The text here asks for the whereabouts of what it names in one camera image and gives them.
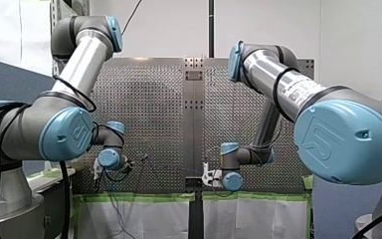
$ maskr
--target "pegboard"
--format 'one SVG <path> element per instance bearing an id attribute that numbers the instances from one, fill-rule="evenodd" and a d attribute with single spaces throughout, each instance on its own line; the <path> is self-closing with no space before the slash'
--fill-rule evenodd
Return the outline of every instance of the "pegboard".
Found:
<path id="1" fill-rule="evenodd" d="M 183 75 L 182 59 L 113 59 L 103 66 L 92 93 L 93 117 L 124 123 L 123 153 L 137 164 L 122 183 L 103 180 L 101 190 L 183 192 Z M 93 164 L 100 151 L 95 146 L 84 155 L 86 168 L 74 177 L 74 193 L 93 192 Z"/>
<path id="2" fill-rule="evenodd" d="M 247 145 L 253 139 L 264 97 L 229 82 L 226 59 L 198 59 L 198 69 L 191 69 L 189 60 L 185 67 L 185 60 L 113 59 L 104 64 L 92 93 L 94 119 L 125 124 L 124 154 L 137 164 L 125 181 L 103 180 L 100 190 L 184 192 L 185 176 L 201 175 L 202 161 L 209 161 L 211 168 L 218 165 L 222 142 Z M 313 61 L 299 63 L 312 77 Z M 202 72 L 202 79 L 186 79 L 195 70 Z M 301 176 L 308 172 L 293 145 L 292 123 L 284 121 L 274 149 L 275 163 L 243 166 L 244 189 L 302 192 Z M 93 164 L 100 150 L 95 146 L 81 158 L 85 169 L 74 177 L 74 193 L 94 191 Z"/>

